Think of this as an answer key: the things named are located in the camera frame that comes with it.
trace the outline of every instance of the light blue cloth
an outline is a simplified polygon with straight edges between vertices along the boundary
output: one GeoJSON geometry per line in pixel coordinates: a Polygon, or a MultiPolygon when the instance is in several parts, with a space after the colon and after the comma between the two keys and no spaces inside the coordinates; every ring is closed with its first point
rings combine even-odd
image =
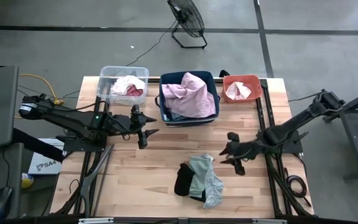
{"type": "Polygon", "coordinates": [[[203,208],[213,208],[222,203],[223,182],[218,179],[214,172],[214,167],[212,166],[213,158],[208,154],[203,154],[201,157],[209,158],[210,160],[209,167],[205,175],[206,201],[203,208]]]}
{"type": "Polygon", "coordinates": [[[201,198],[205,189],[206,201],[203,208],[213,208],[222,203],[223,182],[214,173],[213,158],[208,154],[192,156],[190,168],[195,175],[191,181],[189,196],[201,198]]]}
{"type": "Polygon", "coordinates": [[[181,120],[187,118],[185,116],[182,116],[180,114],[175,114],[175,113],[172,113],[172,112],[171,112],[171,116],[172,116],[172,120],[174,120],[174,121],[181,121],[181,120]]]}
{"type": "Polygon", "coordinates": [[[205,175],[208,170],[210,159],[200,156],[192,156],[189,167],[195,173],[191,181],[189,196],[201,198],[205,189],[205,175]]]}

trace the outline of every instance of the gray floor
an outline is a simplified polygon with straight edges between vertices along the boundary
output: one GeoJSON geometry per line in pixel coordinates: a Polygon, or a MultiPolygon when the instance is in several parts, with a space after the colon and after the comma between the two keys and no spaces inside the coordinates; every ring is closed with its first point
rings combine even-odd
{"type": "MultiPolygon", "coordinates": [[[[258,28],[252,0],[194,0],[207,28],[258,28]]],[[[358,30],[358,0],[260,0],[266,29],[358,30]]],[[[0,0],[0,25],[169,27],[174,18],[165,0],[0,0]]],[[[106,65],[125,65],[151,47],[159,32],[42,32],[1,31],[0,65],[18,65],[21,73],[45,77],[58,96],[79,90],[86,75],[99,75],[106,65]]],[[[178,34],[187,44],[196,44],[178,34]]],[[[135,66],[150,75],[179,70],[221,69],[232,74],[266,77],[259,34],[207,33],[204,50],[179,48],[165,36],[161,44],[135,66]]],[[[358,35],[267,35],[274,77],[284,78],[289,98],[310,95],[325,88],[349,101],[358,96],[358,35]]],[[[20,78],[19,84],[49,93],[40,80],[20,78]]],[[[22,95],[19,93],[17,104],[22,95]]],[[[308,100],[291,103],[293,114],[308,100]]],[[[67,99],[74,107],[75,99],[67,99]]],[[[63,134],[43,121],[15,120],[15,127],[35,137],[63,134]]],[[[358,221],[358,181],[342,177],[358,170],[342,124],[307,124],[310,134],[302,141],[308,182],[317,215],[358,221]]],[[[23,212],[39,215],[50,192],[26,196],[23,212]]]]}

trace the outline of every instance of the crumpled clothing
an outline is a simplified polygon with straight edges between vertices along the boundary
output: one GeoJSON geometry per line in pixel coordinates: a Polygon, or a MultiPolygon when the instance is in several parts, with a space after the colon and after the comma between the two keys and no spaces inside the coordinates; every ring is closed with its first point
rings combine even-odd
{"type": "Polygon", "coordinates": [[[195,173],[191,181],[189,196],[201,198],[205,189],[205,175],[209,168],[210,160],[200,156],[192,156],[189,166],[195,173]]]}
{"type": "Polygon", "coordinates": [[[206,118],[216,114],[214,96],[205,82],[186,72],[181,84],[164,84],[165,106],[172,113],[187,118],[206,118]]]}
{"type": "Polygon", "coordinates": [[[213,208],[222,203],[223,182],[214,173],[212,165],[213,158],[208,154],[192,156],[189,163],[190,168],[195,172],[190,185],[189,196],[202,198],[205,188],[206,200],[203,208],[213,208]]]}
{"type": "Polygon", "coordinates": [[[131,87],[129,87],[129,89],[127,90],[127,95],[126,96],[142,96],[143,94],[143,90],[138,90],[135,85],[132,85],[131,87]]]}
{"type": "Polygon", "coordinates": [[[135,86],[136,90],[144,90],[145,83],[133,75],[118,78],[115,84],[111,87],[111,95],[126,96],[128,90],[135,86]]]}
{"type": "Polygon", "coordinates": [[[232,100],[245,100],[251,94],[251,90],[242,82],[234,82],[226,90],[226,96],[232,100]]]}
{"type": "Polygon", "coordinates": [[[208,154],[203,154],[201,157],[210,159],[209,167],[205,175],[206,201],[203,205],[203,208],[208,209],[222,203],[223,182],[218,179],[214,172],[214,167],[212,166],[213,158],[208,154]]]}
{"type": "Polygon", "coordinates": [[[189,195],[191,181],[193,180],[194,172],[185,163],[180,164],[178,170],[177,181],[175,182],[174,192],[179,196],[189,195]]]}

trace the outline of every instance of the black sock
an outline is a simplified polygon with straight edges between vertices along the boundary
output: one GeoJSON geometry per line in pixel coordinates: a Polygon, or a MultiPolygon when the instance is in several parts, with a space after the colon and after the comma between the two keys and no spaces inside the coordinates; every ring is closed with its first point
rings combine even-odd
{"type": "Polygon", "coordinates": [[[180,164],[178,171],[178,178],[175,182],[175,193],[179,196],[189,195],[191,181],[193,180],[194,172],[187,164],[180,164]]]}
{"type": "Polygon", "coordinates": [[[199,201],[199,202],[205,202],[205,200],[206,200],[205,189],[203,190],[203,194],[201,195],[201,198],[192,197],[192,196],[191,196],[191,198],[194,199],[194,200],[197,200],[197,201],[199,201]]]}

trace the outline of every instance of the computer mouse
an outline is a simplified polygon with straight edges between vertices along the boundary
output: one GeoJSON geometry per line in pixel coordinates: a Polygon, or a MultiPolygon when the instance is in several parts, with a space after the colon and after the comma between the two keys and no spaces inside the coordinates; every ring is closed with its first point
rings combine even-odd
{"type": "Polygon", "coordinates": [[[9,215],[12,192],[13,189],[10,187],[0,189],[0,220],[5,219],[9,215]]]}

